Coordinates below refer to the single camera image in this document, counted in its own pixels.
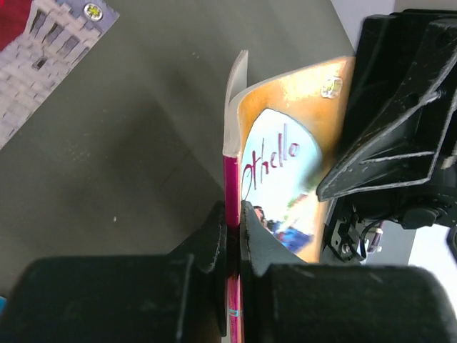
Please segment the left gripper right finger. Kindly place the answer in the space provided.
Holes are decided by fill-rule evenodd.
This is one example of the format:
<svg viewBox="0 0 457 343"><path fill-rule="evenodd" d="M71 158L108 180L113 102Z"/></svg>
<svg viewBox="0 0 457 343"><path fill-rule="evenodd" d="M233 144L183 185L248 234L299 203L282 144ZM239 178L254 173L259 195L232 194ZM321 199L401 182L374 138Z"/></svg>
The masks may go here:
<svg viewBox="0 0 457 343"><path fill-rule="evenodd" d="M241 205L245 342L454 342L441 283L409 266L307 264Z"/></svg>

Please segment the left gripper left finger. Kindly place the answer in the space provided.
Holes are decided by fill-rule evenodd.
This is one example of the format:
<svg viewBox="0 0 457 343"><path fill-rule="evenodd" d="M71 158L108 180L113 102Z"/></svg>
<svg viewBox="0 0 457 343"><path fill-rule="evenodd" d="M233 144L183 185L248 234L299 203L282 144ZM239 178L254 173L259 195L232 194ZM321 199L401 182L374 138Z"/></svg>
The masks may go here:
<svg viewBox="0 0 457 343"><path fill-rule="evenodd" d="M226 323L225 206L168 254L31 263L4 309L6 342L220 342Z"/></svg>

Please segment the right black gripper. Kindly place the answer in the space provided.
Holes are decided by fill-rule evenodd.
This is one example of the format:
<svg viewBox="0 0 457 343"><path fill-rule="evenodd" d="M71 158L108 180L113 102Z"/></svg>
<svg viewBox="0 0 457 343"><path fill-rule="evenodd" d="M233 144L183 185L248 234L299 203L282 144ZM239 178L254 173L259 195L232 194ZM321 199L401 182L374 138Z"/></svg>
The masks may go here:
<svg viewBox="0 0 457 343"><path fill-rule="evenodd" d="M390 221L456 227L456 13L364 19L336 163L317 195L334 204L321 261L358 264Z"/></svg>

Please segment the orange Othello book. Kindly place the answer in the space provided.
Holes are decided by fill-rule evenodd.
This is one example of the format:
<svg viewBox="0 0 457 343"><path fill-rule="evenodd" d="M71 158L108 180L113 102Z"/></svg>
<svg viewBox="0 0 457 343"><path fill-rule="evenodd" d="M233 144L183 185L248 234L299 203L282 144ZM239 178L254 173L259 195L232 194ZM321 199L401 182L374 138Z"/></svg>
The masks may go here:
<svg viewBox="0 0 457 343"><path fill-rule="evenodd" d="M316 188L332 165L355 59L341 56L247 83L237 56L224 103L226 224L240 232L249 202L263 232L302 262L320 259L326 205Z"/></svg>

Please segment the red castle picture book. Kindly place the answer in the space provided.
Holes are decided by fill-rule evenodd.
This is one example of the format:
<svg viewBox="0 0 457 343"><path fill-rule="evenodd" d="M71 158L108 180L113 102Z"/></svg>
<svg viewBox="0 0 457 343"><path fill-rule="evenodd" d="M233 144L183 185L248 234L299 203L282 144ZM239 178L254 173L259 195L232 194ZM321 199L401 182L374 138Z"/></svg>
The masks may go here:
<svg viewBox="0 0 457 343"><path fill-rule="evenodd" d="M2 146L118 17L105 1L1 2Z"/></svg>

